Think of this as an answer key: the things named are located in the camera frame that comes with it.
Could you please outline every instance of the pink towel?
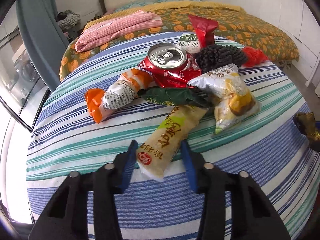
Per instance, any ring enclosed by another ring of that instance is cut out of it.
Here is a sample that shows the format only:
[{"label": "pink towel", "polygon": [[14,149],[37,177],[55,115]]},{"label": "pink towel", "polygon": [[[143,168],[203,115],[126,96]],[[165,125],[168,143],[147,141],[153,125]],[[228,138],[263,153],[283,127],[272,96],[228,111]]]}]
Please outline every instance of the pink towel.
[{"label": "pink towel", "polygon": [[131,15],[97,23],[85,30],[75,44],[78,52],[103,45],[120,36],[148,28],[161,27],[162,20],[155,13],[140,10]]}]

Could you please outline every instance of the curtain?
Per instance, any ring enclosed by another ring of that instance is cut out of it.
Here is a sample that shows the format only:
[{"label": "curtain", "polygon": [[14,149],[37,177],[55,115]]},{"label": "curtain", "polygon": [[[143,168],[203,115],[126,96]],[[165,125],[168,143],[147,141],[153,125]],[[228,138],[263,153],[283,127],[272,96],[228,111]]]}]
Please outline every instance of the curtain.
[{"label": "curtain", "polygon": [[69,42],[59,28],[55,0],[17,0],[20,34],[30,60],[51,91],[60,84],[59,68]]}]

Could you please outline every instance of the bed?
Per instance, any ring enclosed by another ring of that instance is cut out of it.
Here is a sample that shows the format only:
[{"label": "bed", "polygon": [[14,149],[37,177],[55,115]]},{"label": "bed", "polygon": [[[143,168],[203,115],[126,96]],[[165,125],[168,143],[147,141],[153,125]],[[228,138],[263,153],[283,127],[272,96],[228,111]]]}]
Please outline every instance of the bed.
[{"label": "bed", "polygon": [[[132,139],[141,145],[172,110],[136,98],[131,104],[96,124],[84,98],[90,88],[103,90],[119,75],[137,66],[148,49],[163,40],[177,43],[180,33],[141,36],[122,42],[92,57],[70,74],[50,95],[32,132],[27,160],[27,187],[31,211],[37,220],[65,177],[74,170],[96,171],[127,150]],[[243,45],[215,37],[216,44]],[[188,142],[207,162],[223,171],[248,171],[278,211],[292,239],[308,220],[320,180],[320,152],[308,147],[292,116],[309,112],[291,80],[271,62],[239,69],[261,112],[219,135],[208,113],[190,132]],[[162,183],[141,175],[136,166],[129,188],[115,194],[123,239],[196,239],[203,195],[188,185],[178,152]],[[226,194],[225,239],[232,230],[230,193]],[[89,239],[94,239],[93,193],[88,195]]]},{"label": "bed", "polygon": [[154,33],[193,32],[194,29],[188,19],[189,14],[218,21],[219,27],[215,31],[217,36],[225,37],[245,46],[262,49],[272,62],[299,60],[299,51],[293,40],[277,27],[247,14],[240,6],[210,1],[164,1],[147,4],[142,7],[124,9],[89,22],[84,30],[96,23],[129,15],[140,9],[145,12],[158,14],[162,19],[163,26],[128,33],[99,47],[81,53],[75,50],[75,43],[77,41],[77,39],[75,39],[63,55],[59,72],[60,80],[63,81],[68,74],[89,58],[123,41]]}]

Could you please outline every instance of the red soda can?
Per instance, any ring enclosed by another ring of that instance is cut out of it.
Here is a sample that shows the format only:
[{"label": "red soda can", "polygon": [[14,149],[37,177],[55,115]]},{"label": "red soda can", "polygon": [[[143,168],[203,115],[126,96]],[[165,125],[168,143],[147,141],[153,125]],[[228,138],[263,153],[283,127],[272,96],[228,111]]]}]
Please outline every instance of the red soda can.
[{"label": "red soda can", "polygon": [[184,88],[189,80],[201,75],[195,58],[173,43],[153,45],[139,67],[150,71],[160,87]]}]

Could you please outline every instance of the pull tab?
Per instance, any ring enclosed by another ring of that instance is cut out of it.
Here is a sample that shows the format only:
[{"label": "pull tab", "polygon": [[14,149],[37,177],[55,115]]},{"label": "pull tab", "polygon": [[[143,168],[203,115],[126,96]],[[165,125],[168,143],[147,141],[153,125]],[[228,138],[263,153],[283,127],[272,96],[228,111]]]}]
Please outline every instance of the pull tab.
[{"label": "pull tab", "polygon": [[161,51],[159,54],[156,55],[156,61],[164,65],[169,62],[173,58],[173,54],[169,51]]}]

